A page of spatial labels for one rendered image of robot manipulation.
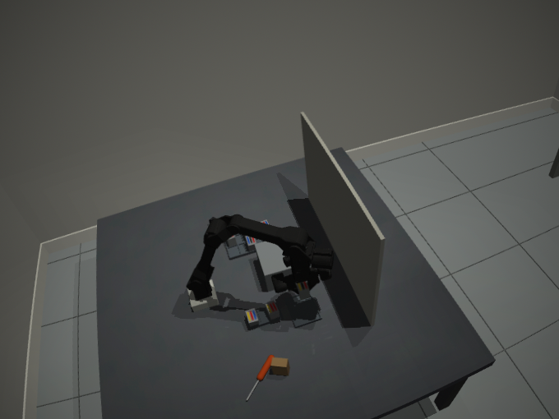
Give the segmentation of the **red-handled screwdriver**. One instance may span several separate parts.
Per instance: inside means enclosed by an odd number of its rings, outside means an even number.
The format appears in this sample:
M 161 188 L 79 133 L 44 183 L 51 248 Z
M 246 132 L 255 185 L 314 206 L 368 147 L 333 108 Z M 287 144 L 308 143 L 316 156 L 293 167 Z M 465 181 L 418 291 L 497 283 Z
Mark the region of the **red-handled screwdriver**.
M 263 380 L 263 378 L 265 377 L 267 371 L 270 369 L 270 367 L 271 367 L 271 358 L 272 358 L 272 357 L 274 357 L 274 356 L 273 356 L 273 355 L 270 355 L 270 356 L 267 358 L 266 363 L 264 363 L 263 367 L 261 368 L 260 372 L 258 373 L 258 376 L 257 376 L 258 381 L 257 381 L 256 384 L 253 386 L 253 388 L 252 388 L 252 390 L 251 390 L 251 393 L 248 395 L 248 397 L 247 397 L 246 400 L 248 400 L 248 399 L 251 397 L 252 391 L 256 388 L 258 382 L 259 382 L 260 380 Z

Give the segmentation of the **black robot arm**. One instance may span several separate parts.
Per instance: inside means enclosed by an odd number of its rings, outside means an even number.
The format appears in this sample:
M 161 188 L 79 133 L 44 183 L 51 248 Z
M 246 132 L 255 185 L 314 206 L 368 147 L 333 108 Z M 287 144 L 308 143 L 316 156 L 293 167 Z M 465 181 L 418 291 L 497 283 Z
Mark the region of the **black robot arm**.
M 331 249 L 316 248 L 316 241 L 303 228 L 288 226 L 278 228 L 266 223 L 246 219 L 240 214 L 212 219 L 204 235 L 205 244 L 200 262 L 194 268 L 187 282 L 187 289 L 193 291 L 196 300 L 212 296 L 210 278 L 215 267 L 210 265 L 215 250 L 236 234 L 253 237 L 277 245 L 282 251 L 286 267 L 305 269 L 332 269 L 334 252 Z

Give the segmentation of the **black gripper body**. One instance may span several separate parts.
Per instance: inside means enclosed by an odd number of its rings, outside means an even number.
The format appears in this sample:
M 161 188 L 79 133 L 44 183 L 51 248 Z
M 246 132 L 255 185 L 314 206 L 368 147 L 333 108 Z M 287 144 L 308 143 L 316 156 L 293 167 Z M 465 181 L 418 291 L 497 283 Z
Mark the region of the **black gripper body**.
M 295 288 L 295 283 L 318 279 L 318 275 L 320 276 L 321 281 L 332 278 L 330 269 L 316 269 L 310 267 L 310 263 L 305 269 L 295 269 L 292 266 L 291 269 L 292 274 L 290 274 L 287 278 L 284 277 L 283 272 L 279 274 L 273 274 L 271 276 L 275 292 L 286 292 L 288 288 Z

